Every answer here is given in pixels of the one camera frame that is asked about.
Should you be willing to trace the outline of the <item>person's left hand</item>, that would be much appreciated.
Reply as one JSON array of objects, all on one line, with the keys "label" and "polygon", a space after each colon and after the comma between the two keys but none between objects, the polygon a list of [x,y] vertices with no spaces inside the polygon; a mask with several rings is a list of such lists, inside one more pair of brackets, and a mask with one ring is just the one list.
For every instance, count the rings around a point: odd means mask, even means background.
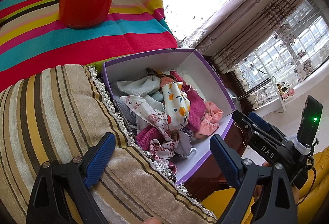
[{"label": "person's left hand", "polygon": [[145,220],[142,224],[162,224],[161,221],[157,217],[150,217]]}]

